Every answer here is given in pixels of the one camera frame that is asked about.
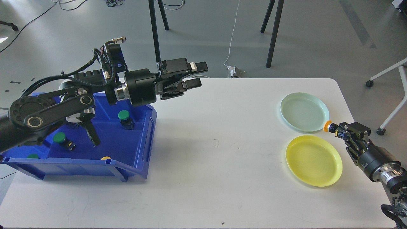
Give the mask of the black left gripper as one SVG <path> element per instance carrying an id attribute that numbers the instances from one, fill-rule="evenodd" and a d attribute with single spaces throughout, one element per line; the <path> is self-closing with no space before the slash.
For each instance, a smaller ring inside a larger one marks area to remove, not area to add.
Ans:
<path id="1" fill-rule="evenodd" d="M 180 97 L 187 90 L 202 86 L 200 78 L 183 81 L 185 77 L 208 71 L 206 61 L 189 63 L 186 58 L 160 61 L 157 68 L 157 73 L 148 69 L 126 72 L 124 82 L 114 90 L 116 100 L 129 100 L 133 106 L 142 106 L 156 102 L 157 95 L 161 100 Z"/>

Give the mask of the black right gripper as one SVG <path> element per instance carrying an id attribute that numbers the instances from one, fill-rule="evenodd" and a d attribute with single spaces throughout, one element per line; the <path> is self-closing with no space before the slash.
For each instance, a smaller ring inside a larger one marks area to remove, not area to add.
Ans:
<path id="1" fill-rule="evenodd" d="M 372 181 L 404 183 L 405 170 L 385 148 L 369 139 L 371 129 L 358 122 L 340 123 L 338 138 L 343 139 L 353 163 Z"/>

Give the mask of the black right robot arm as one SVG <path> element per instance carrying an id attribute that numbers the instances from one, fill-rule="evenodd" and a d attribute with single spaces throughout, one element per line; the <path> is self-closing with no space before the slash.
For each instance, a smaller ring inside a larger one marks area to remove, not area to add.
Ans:
<path id="1" fill-rule="evenodd" d="M 381 205 L 382 212 L 396 223 L 397 228 L 406 228 L 406 169 L 385 148 L 374 145 L 369 139 L 371 130 L 358 123 L 331 123 L 324 128 L 343 139 L 346 151 L 353 163 L 372 181 L 383 184 L 392 194 L 391 204 Z"/>

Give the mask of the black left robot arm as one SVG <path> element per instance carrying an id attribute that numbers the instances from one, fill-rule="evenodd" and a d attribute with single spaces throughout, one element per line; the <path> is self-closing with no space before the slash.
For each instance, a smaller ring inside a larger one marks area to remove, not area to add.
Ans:
<path id="1" fill-rule="evenodd" d="M 138 107 L 180 97 L 200 87 L 200 79 L 185 80 L 192 74 L 208 71 L 206 62 L 186 58 L 159 61 L 157 73 L 148 69 L 129 71 L 120 43 L 114 38 L 93 50 L 93 58 L 78 70 L 45 77 L 33 83 L 15 100 L 7 114 L 1 115 L 1 153 L 23 145 L 42 145 L 47 136 L 70 123 L 79 123 L 94 145 L 100 139 L 91 122 L 94 118 L 93 95 L 104 92 L 110 105 L 128 100 Z"/>

